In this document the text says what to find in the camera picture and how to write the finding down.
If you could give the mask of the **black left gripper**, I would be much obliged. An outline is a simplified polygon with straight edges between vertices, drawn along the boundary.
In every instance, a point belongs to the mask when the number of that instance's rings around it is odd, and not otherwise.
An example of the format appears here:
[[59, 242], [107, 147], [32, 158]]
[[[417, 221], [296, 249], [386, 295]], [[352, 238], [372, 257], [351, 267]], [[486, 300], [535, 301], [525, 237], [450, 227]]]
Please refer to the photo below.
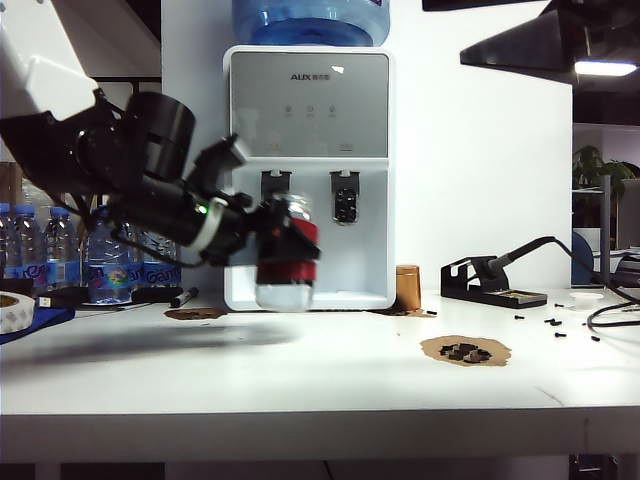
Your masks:
[[[204, 229], [200, 257], [212, 266], [245, 266], [318, 260], [318, 227], [309, 220], [281, 215], [271, 201], [248, 210], [251, 198], [246, 194], [216, 192], [210, 199], [208, 215], [214, 223]], [[277, 238], [268, 238], [278, 228]]]

